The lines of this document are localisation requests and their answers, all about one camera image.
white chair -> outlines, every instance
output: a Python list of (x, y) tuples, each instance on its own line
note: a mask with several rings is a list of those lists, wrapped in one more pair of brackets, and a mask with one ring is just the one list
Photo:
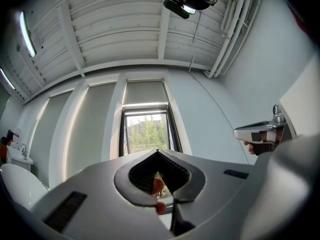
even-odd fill
[(20, 166), (3, 164), (0, 173), (11, 198), (29, 211), (48, 193), (35, 175)]

rectangular black slot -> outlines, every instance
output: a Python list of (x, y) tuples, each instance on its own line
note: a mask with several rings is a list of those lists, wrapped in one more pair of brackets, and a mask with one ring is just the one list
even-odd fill
[(246, 180), (249, 176), (249, 173), (245, 173), (245, 172), (241, 172), (241, 171), (236, 171), (236, 170), (226, 170), (224, 171), (224, 174), (233, 176), (233, 177), (237, 177), (240, 179), (244, 179)]
[(87, 195), (72, 192), (44, 221), (50, 228), (61, 233), (75, 215)]

glass pane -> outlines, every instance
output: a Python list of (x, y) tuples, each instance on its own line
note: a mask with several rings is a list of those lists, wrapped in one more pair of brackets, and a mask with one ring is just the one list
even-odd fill
[(125, 130), (125, 154), (169, 148), (166, 114), (127, 116)]

gray window shade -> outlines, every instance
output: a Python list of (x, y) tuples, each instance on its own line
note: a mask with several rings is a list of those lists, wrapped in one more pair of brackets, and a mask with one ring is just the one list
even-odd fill
[(10, 98), (10, 94), (7, 92), (7, 90), (0, 83), (0, 118), (6, 108), (6, 105), (7, 105), (9, 98)]
[(49, 186), (49, 155), (56, 125), (71, 92), (51, 98), (36, 126), (30, 149), (34, 164), (32, 172), (46, 186)]
[(162, 82), (129, 82), (125, 90), (125, 105), (167, 102)]
[(66, 159), (66, 177), (101, 162), (102, 142), (116, 84), (88, 89), (74, 120)]

black wire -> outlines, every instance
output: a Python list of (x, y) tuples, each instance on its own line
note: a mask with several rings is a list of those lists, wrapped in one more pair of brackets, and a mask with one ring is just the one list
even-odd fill
[[(227, 122), (229, 123), (229, 125), (230, 125), (230, 127), (231, 127), (231, 129), (232, 129), (232, 131), (233, 131), (234, 128), (232, 127), (231, 123), (229, 122), (228, 118), (226, 117), (225, 113), (223, 112), (223, 110), (221, 109), (221, 107), (219, 106), (219, 104), (216, 102), (216, 100), (214, 99), (214, 97), (211, 96), (211, 94), (207, 91), (207, 89), (199, 82), (199, 80), (198, 80), (193, 74), (191, 74), (191, 72), (189, 72), (189, 73), (190, 73), (190, 75), (193, 76), (193, 78), (202, 86), (202, 88), (205, 89), (205, 91), (207, 92), (207, 94), (210, 95), (210, 97), (213, 99), (213, 101), (215, 102), (215, 104), (216, 104), (216, 105), (219, 107), (219, 109), (221, 110), (222, 114), (224, 115), (225, 119), (227, 120)], [(247, 158), (247, 156), (246, 156), (245, 150), (244, 150), (244, 148), (242, 147), (240, 140), (237, 139), (237, 141), (239, 142), (239, 144), (240, 144), (240, 146), (241, 146), (241, 148), (242, 148), (243, 154), (244, 154), (244, 156), (245, 156), (246, 162), (247, 162), (248, 165), (249, 165), (249, 161), (248, 161), (248, 158)]]

